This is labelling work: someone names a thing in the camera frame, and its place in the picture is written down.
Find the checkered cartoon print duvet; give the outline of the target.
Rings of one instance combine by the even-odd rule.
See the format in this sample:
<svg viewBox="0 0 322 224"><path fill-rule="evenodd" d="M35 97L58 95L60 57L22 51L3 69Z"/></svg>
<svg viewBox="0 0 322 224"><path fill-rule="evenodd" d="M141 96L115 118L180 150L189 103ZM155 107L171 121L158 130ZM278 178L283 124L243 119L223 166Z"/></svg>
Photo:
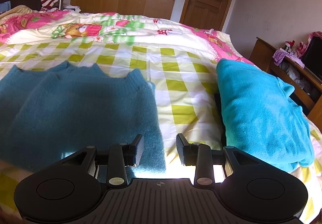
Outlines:
<svg viewBox="0 0 322 224"><path fill-rule="evenodd" d="M213 148L223 127L214 95L221 58L243 61L230 36L140 15L33 11L20 5L1 14L1 76L13 66L47 70L63 61L99 65L111 77L138 68L156 87L166 177L192 178L177 154L176 135Z"/></svg>

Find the purple patterned cloth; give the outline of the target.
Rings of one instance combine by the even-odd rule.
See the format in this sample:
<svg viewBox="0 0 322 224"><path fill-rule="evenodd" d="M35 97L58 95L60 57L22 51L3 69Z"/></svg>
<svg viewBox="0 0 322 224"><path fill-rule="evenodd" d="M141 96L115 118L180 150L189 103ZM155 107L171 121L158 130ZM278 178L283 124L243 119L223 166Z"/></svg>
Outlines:
<svg viewBox="0 0 322 224"><path fill-rule="evenodd" d="M299 65L301 68L304 69L304 64L300 58L298 58L295 55L290 54L289 52L283 50L282 48L277 49L276 52L273 54L272 58L273 58L274 64L276 66L279 66L283 62L283 59L287 58L287 59L292 60L293 62L295 62L297 65Z"/></svg>

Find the teal knitted sweater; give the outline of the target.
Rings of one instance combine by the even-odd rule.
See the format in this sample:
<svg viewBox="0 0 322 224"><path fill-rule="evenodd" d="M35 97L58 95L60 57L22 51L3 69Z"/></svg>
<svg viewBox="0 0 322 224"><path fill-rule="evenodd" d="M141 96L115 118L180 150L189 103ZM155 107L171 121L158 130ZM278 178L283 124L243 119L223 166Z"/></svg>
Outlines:
<svg viewBox="0 0 322 224"><path fill-rule="evenodd" d="M143 135L135 175L165 172L155 86L139 69L125 77L63 62L46 71L13 66L1 79L1 159L39 171L86 146L107 150Z"/></svg>

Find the black television screen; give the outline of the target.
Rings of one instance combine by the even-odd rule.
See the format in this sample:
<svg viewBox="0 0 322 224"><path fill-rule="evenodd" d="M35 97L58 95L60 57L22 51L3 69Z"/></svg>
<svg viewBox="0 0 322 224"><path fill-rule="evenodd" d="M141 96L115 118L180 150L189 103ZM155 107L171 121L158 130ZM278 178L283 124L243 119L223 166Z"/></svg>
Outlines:
<svg viewBox="0 0 322 224"><path fill-rule="evenodd" d="M322 76L322 40L321 37L314 36L304 55L302 62L316 77L321 79Z"/></svg>

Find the metal thermos cup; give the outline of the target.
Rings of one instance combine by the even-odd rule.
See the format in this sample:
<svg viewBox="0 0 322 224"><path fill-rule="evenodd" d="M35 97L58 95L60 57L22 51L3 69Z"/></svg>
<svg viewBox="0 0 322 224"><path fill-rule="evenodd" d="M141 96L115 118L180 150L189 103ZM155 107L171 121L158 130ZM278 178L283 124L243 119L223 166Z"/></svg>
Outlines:
<svg viewBox="0 0 322 224"><path fill-rule="evenodd" d="M59 10L63 10L63 0L58 0L58 8Z"/></svg>

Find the blue pillow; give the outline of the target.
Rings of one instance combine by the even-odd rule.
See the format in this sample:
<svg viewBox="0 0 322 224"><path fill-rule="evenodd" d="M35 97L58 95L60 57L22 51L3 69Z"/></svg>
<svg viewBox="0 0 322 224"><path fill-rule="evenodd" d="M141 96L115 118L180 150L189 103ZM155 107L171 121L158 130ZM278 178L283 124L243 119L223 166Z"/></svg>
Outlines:
<svg viewBox="0 0 322 224"><path fill-rule="evenodd" d="M0 3L0 12L5 12L8 10L11 10L11 2L10 1Z"/></svg>

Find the plush toys on cabinet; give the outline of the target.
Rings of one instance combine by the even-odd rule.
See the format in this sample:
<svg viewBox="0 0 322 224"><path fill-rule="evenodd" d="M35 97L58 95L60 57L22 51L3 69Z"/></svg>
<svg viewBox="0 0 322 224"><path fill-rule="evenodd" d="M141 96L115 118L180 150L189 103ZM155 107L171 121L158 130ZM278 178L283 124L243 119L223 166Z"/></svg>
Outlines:
<svg viewBox="0 0 322 224"><path fill-rule="evenodd" d="M298 45L296 45L294 40L293 41L286 41L284 43L283 50L285 50L286 52L288 52L291 55L301 58L304 55L304 53L306 52L310 42L312 41L312 39L314 37L321 38L321 32L318 31L318 32L313 32L313 33L309 34L308 40L306 43L301 41Z"/></svg>

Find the wooden side cabinet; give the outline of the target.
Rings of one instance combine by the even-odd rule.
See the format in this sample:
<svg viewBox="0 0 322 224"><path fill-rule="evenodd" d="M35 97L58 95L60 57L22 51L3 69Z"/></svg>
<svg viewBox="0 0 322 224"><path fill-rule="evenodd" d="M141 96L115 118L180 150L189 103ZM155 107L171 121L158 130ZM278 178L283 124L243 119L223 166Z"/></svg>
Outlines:
<svg viewBox="0 0 322 224"><path fill-rule="evenodd" d="M321 81L316 79L308 69L303 69L292 60L285 58L284 62L293 67L316 92L315 95L306 93L286 71L282 70L282 68L274 63L273 54L275 52L276 48L261 38L257 38L249 60L261 68L261 70L275 75L286 83L293 85L295 91L291 96L303 107L304 113L308 119L311 120L318 129L321 129Z"/></svg>

